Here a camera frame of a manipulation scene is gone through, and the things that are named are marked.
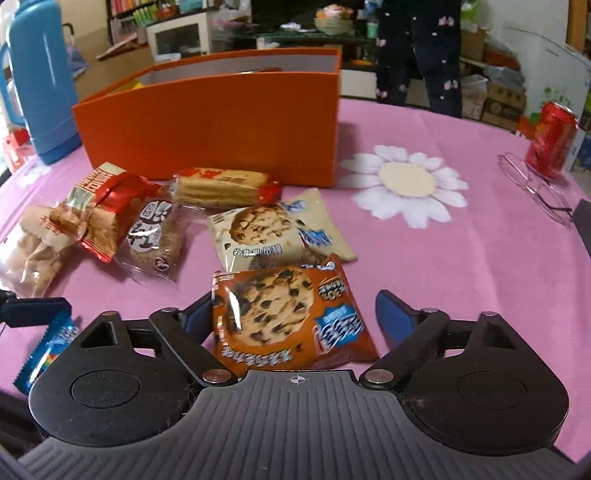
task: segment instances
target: candy wrapper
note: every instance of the candy wrapper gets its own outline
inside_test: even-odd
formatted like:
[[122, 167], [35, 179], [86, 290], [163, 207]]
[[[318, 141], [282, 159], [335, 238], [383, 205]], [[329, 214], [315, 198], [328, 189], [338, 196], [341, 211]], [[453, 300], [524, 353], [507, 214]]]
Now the candy wrapper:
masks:
[[50, 210], [27, 207], [0, 245], [0, 281], [19, 297], [42, 297], [74, 243], [50, 222]]
[[318, 189], [287, 203], [209, 216], [207, 227], [229, 272], [318, 263], [330, 254], [343, 261], [356, 259], [330, 220]]
[[59, 313], [51, 321], [45, 335], [18, 373], [17, 379], [14, 381], [14, 386], [18, 391], [28, 395], [39, 375], [72, 343], [78, 333], [80, 333], [80, 329], [74, 325], [70, 314], [68, 312]]
[[219, 168], [183, 170], [165, 191], [175, 202], [199, 209], [228, 210], [281, 199], [281, 186], [266, 173]]
[[213, 327], [216, 356], [238, 376], [378, 359], [335, 255], [316, 267], [216, 274]]
[[72, 188], [68, 198], [51, 210], [50, 218], [65, 233], [103, 262], [135, 222], [146, 197], [160, 186], [111, 163], [103, 163]]
[[120, 244], [116, 261], [135, 272], [174, 280], [190, 213], [168, 200], [149, 200]]

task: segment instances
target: snack package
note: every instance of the snack package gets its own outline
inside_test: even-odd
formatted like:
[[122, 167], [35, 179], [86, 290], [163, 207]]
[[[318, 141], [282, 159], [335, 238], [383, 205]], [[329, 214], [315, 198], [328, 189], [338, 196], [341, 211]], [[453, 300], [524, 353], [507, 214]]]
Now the snack package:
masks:
[[0, 281], [19, 297], [42, 297], [74, 243], [50, 222], [50, 210], [27, 207], [0, 245]]
[[190, 168], [179, 172], [169, 187], [183, 205], [230, 209], [276, 202], [281, 186], [258, 171]]
[[336, 255], [316, 267], [217, 273], [212, 295], [216, 356], [238, 376], [378, 359]]
[[103, 262], [115, 255], [144, 199], [160, 186], [111, 163], [103, 163], [72, 188], [51, 210], [50, 219]]
[[14, 381], [18, 391], [28, 395], [39, 375], [72, 343], [78, 333], [80, 329], [74, 325], [70, 314], [65, 311], [59, 313], [18, 373]]
[[330, 254], [343, 261], [356, 259], [330, 220], [318, 189], [287, 203], [212, 215], [207, 226], [229, 272], [318, 263]]
[[120, 244], [115, 259], [132, 271], [173, 280], [188, 213], [186, 207], [168, 200], [149, 200]]

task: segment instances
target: red snack wrapper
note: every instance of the red snack wrapper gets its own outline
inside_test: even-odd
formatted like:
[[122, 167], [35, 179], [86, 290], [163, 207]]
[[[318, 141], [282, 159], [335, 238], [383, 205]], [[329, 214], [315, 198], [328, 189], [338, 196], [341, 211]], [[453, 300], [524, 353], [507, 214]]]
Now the red snack wrapper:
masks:
[[188, 168], [165, 187], [182, 205], [200, 209], [230, 209], [266, 205], [281, 199], [281, 186], [258, 171]]
[[213, 327], [216, 356], [238, 376], [379, 358], [336, 255], [318, 266], [216, 274]]
[[110, 262], [146, 197], [160, 186], [111, 163], [103, 163], [51, 210], [50, 219], [103, 262]]

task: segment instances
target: bowl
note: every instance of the bowl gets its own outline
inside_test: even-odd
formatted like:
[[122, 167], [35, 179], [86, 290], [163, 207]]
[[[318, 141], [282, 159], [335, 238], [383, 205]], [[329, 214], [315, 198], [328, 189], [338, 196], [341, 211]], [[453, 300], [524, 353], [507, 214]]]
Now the bowl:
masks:
[[353, 30], [353, 20], [342, 18], [315, 18], [316, 28], [327, 35], [345, 35]]

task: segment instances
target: person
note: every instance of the person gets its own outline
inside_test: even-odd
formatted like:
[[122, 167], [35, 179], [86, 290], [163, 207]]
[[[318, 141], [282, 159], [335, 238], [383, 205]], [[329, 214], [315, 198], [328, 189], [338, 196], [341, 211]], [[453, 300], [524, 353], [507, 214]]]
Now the person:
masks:
[[384, 0], [378, 11], [378, 101], [404, 105], [413, 70], [425, 80], [431, 110], [460, 118], [462, 0]]

